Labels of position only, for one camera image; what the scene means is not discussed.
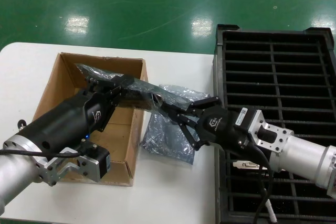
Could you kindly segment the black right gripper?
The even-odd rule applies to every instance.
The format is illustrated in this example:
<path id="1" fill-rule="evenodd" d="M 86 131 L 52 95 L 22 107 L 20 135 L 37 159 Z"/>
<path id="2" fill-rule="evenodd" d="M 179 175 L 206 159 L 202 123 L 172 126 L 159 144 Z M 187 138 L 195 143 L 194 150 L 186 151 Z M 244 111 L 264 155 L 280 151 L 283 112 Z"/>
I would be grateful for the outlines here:
<path id="1" fill-rule="evenodd" d="M 250 140 L 248 128 L 254 111 L 241 108 L 240 111 L 222 108 L 219 97 L 209 97 L 192 102 L 187 109 L 162 103 L 160 112 L 177 124 L 190 146 L 198 151 L 203 145 L 214 145 L 235 155 L 250 155 L 254 145 Z M 198 122 L 189 118 L 196 117 Z M 199 136 L 196 141 L 188 130 L 192 128 Z"/>

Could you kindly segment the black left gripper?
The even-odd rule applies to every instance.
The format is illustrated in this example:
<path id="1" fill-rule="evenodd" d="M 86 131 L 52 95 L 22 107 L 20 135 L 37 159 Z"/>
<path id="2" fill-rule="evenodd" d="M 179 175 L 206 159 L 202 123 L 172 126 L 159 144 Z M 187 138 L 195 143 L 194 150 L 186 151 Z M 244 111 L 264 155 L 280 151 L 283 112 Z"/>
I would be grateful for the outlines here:
<path id="1" fill-rule="evenodd" d="M 125 88 L 134 81 L 134 77 L 126 74 L 112 79 L 88 76 L 89 91 L 98 88 L 106 90 L 79 91 L 31 122 L 18 135 L 30 140 L 46 153 L 59 153 L 66 147 L 76 147 L 92 132 L 104 130 L 115 108 L 125 97 Z"/>

